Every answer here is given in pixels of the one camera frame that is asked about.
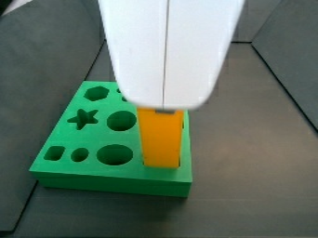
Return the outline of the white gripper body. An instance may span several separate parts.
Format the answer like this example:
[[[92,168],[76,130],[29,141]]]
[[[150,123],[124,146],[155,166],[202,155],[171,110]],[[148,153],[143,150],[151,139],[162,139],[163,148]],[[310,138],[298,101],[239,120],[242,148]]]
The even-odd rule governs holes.
[[[200,107],[214,90],[244,0],[97,0],[119,90],[159,110]]]

